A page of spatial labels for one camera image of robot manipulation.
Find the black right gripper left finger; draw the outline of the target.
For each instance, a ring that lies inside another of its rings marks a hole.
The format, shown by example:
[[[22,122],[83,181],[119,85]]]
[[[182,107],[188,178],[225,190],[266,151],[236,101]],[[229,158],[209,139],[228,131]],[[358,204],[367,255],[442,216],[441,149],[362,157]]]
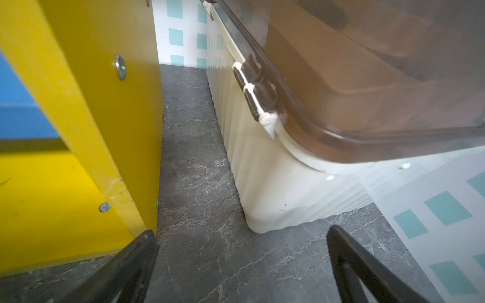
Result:
[[[144,302],[158,252],[154,232],[142,232],[89,279],[53,302]]]

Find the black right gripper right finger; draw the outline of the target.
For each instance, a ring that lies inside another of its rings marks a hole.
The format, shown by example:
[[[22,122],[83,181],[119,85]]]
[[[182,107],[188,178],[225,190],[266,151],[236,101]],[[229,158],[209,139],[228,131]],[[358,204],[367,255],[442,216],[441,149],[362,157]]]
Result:
[[[329,229],[327,245],[342,302],[368,302],[363,286],[377,302],[427,302],[338,225]]]

